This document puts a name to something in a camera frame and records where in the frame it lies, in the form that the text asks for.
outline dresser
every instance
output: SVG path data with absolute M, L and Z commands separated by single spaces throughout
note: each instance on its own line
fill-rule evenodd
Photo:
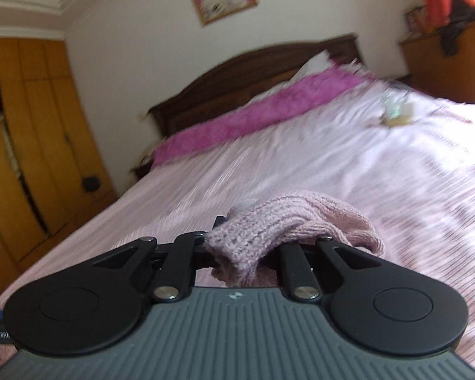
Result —
M 64 43 L 0 39 L 0 293 L 115 200 Z
M 446 57 L 437 34 L 400 43 L 412 75 L 411 84 L 435 97 L 475 103 L 475 22 L 457 39 L 459 51 Z

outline mattress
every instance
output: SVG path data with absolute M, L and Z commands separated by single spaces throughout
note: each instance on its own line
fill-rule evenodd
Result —
M 0 307 L 27 282 L 137 237 L 172 242 L 210 230 L 240 200 L 309 189 L 368 216 L 387 260 L 465 297 L 470 324 L 457 352 L 475 367 L 475 105 L 414 92 L 413 123 L 389 129 L 380 124 L 384 90 L 404 94 L 366 83 L 302 116 L 154 168 L 16 280 Z M 197 284 L 221 285 L 208 269 Z

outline wall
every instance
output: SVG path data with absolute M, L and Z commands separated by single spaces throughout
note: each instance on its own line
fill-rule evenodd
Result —
M 396 42 L 403 10 L 421 0 L 259 0 L 206 27 L 191 0 L 107 0 L 71 27 L 66 42 L 81 100 L 119 192 L 157 130 L 138 117 L 211 67 L 267 44 L 356 32 L 381 76 L 403 75 Z

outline headboard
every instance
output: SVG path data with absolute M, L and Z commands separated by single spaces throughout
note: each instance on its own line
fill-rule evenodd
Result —
M 180 94 L 148 111 L 163 136 L 218 117 L 245 105 L 252 97 L 287 81 L 311 57 L 328 50 L 336 62 L 362 62 L 357 36 L 320 42 L 273 45 L 238 55 L 209 70 Z

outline ribbed knit fabric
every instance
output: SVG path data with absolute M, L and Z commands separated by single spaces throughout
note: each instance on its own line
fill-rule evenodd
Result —
M 220 264 L 213 275 L 228 286 L 276 285 L 272 270 L 258 261 L 281 243 L 317 236 L 383 256 L 384 245 L 371 222 L 352 206 L 312 191 L 280 195 L 265 202 L 246 200 L 229 211 L 226 223 L 206 235 L 205 246 Z

